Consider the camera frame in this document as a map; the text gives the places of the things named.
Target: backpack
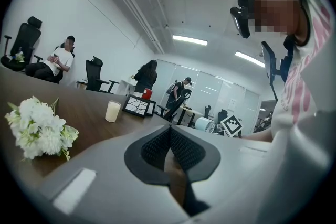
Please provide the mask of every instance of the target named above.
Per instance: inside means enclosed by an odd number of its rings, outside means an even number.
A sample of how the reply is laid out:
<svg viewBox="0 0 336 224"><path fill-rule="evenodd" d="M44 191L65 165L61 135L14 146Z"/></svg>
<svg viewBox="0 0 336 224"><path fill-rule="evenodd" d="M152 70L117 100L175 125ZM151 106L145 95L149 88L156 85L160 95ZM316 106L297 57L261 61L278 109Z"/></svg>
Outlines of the backpack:
<svg viewBox="0 0 336 224"><path fill-rule="evenodd" d="M174 83L170 84L170 86L169 86L168 89L166 90L166 94L169 95L169 94L174 90L176 84L177 84L177 80L175 80Z"/></svg>

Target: red object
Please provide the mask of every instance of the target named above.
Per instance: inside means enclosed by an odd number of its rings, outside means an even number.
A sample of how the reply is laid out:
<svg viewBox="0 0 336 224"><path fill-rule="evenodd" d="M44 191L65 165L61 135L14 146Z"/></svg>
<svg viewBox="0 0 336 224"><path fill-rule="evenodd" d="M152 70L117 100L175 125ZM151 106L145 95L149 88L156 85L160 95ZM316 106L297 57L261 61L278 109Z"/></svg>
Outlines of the red object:
<svg viewBox="0 0 336 224"><path fill-rule="evenodd" d="M153 93L152 90L146 88L146 89L143 91L143 94L142 94L142 97L141 97L141 98L146 99L146 100L149 100L149 99L151 98L151 96L152 96L152 93Z"/></svg>

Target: tabletop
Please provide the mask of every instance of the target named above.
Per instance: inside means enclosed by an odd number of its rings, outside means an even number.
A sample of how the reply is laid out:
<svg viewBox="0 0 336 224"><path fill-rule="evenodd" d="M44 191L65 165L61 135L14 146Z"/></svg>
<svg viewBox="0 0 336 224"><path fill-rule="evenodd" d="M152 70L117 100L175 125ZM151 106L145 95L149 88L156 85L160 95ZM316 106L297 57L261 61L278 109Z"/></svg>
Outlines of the tabletop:
<svg viewBox="0 0 336 224"><path fill-rule="evenodd" d="M190 109L187 109L187 108L185 108L185 107L183 107L183 106L180 106L180 108L183 109L183 110L185 110L185 111L187 111L187 112L193 113L193 114L195 114L195 115L203 116L203 114L202 114L201 112L198 112L198 111L196 111L196 110L193 110L193 109L190 110Z"/></svg>
<svg viewBox="0 0 336 224"><path fill-rule="evenodd" d="M9 169L29 187L37 187L43 178L66 162L65 157L43 155L23 160L23 151L15 146L5 114L11 111L7 102L20 105L23 100L37 97L41 102L53 103L58 97L56 114L67 125L79 131L78 139L69 149L74 157L97 142L125 135L141 129L168 124L157 115L141 118L120 110L114 123L105 120L108 101L115 100L123 107L126 96L75 89L0 68L0 147Z"/></svg>

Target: glass cup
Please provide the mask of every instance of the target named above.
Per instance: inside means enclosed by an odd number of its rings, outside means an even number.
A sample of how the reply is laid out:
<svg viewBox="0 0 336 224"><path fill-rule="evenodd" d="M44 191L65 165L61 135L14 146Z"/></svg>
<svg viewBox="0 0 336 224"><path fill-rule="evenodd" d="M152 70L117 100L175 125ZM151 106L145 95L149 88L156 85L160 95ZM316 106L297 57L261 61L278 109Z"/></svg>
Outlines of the glass cup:
<svg viewBox="0 0 336 224"><path fill-rule="evenodd" d="M107 120L108 122L115 122L120 107L121 107L120 103L115 101L109 101L109 104L106 109L105 120Z"/></svg>

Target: white t-shirt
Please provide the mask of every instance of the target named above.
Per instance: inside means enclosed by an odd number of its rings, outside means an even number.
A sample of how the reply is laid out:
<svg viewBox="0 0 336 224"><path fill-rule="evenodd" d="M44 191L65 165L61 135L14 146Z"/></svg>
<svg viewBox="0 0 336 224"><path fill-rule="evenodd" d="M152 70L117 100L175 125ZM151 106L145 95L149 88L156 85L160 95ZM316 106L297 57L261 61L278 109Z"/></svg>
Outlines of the white t-shirt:
<svg viewBox="0 0 336 224"><path fill-rule="evenodd" d="M59 58L59 61L67 66L67 67L71 67L72 65L72 61L73 61L73 56L70 52L66 51L64 48L57 48L52 54L51 56L54 56L54 54L56 54ZM50 62L48 60L45 60L43 63L45 63L48 67L50 67L50 69L52 70L54 76L57 76L59 73L59 69L57 69L57 67L60 67L58 64L54 63L54 62Z"/></svg>
<svg viewBox="0 0 336 224"><path fill-rule="evenodd" d="M290 129L317 111L300 73L319 53L330 35L335 34L335 16L328 0L306 0L303 4L310 20L310 38L305 46L294 47L288 78L274 109L271 126L273 137L279 130Z"/></svg>

